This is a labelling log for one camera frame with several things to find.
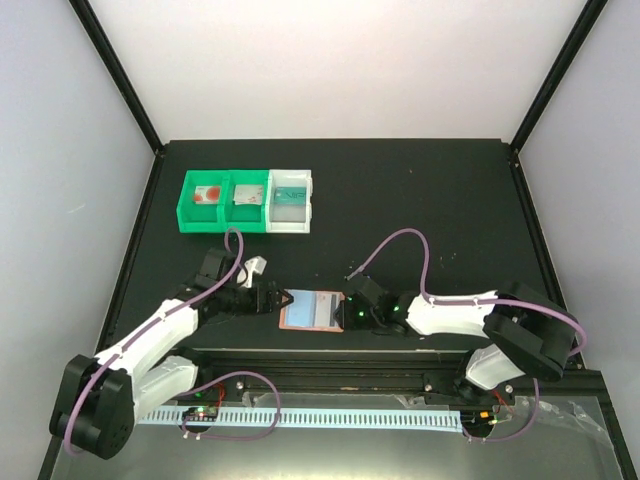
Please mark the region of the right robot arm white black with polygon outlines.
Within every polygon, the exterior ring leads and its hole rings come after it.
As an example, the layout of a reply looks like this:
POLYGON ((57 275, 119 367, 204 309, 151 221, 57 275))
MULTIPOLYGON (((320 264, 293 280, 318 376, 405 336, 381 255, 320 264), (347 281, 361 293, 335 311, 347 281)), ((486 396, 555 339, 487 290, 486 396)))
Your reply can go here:
POLYGON ((393 293, 358 274, 347 282, 332 318, 345 330, 379 335, 477 337, 487 346, 467 352, 453 374, 429 380, 433 392, 482 405, 520 378, 557 382, 582 339, 576 319, 520 282, 474 295, 393 293))

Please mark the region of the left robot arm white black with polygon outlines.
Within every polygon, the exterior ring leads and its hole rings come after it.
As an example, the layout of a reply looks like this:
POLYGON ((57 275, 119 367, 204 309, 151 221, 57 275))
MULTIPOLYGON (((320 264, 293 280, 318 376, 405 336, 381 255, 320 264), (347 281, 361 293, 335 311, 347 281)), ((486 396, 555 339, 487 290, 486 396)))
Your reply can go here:
POLYGON ((199 270, 163 300, 130 334, 92 357, 78 354, 62 374, 49 423, 66 452, 110 459, 133 427, 166 401, 207 397, 213 372, 173 348, 219 314, 260 315, 281 310, 293 296, 260 280, 266 262, 211 249, 199 270))

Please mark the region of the brown leather card holder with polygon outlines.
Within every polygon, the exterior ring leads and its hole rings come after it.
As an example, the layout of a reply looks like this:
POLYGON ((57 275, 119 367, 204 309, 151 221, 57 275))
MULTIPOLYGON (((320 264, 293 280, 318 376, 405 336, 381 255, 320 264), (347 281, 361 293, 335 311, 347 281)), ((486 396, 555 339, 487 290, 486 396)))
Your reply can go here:
POLYGON ((288 290, 294 303, 281 309, 279 328, 307 332, 342 333, 333 321, 338 302, 345 298, 341 292, 288 290))

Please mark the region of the teal VIP credit card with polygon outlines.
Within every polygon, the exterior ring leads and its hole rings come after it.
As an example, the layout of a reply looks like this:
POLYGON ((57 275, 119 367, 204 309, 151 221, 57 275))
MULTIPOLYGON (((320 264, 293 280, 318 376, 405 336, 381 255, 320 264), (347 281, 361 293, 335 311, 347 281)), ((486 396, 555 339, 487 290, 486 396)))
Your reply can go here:
POLYGON ((275 189, 274 203, 282 206, 304 206, 307 189, 299 186, 280 186, 275 189))

